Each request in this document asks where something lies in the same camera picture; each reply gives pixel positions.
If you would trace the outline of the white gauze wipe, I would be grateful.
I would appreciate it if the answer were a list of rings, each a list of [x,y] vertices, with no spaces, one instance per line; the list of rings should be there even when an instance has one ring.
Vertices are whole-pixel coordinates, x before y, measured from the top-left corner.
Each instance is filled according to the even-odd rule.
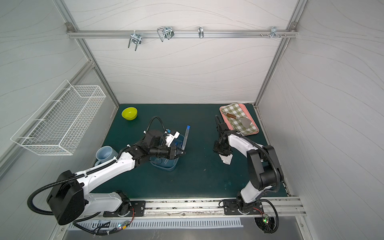
[[[226,165],[230,165],[231,162],[232,162],[232,158],[233,158],[233,155],[230,154],[228,156],[224,156],[224,155],[219,155],[219,157],[221,158],[222,162]]]

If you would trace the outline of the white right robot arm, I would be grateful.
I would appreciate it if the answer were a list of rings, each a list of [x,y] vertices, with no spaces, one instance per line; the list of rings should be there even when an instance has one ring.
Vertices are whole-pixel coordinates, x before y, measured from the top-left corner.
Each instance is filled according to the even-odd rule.
[[[215,141],[213,151],[219,155],[222,162],[231,164],[232,149],[247,158],[250,179],[240,191],[239,205],[255,203],[267,192],[278,192],[284,174],[274,147],[259,145],[240,132],[230,130],[218,115],[215,116],[215,122],[219,139]]]

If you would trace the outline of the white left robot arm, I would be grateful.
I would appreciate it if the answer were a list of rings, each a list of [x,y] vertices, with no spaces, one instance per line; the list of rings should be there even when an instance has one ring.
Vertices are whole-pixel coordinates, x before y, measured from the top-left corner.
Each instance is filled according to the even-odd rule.
[[[131,171],[154,159],[176,160],[185,151],[184,137],[177,131],[164,133],[155,130],[146,132],[144,138],[127,146],[111,160],[88,170],[63,172],[48,196],[47,203],[59,225],[67,225],[84,214],[111,212],[119,217],[130,213],[131,203],[126,194],[115,190],[107,194],[92,191],[112,178]]]

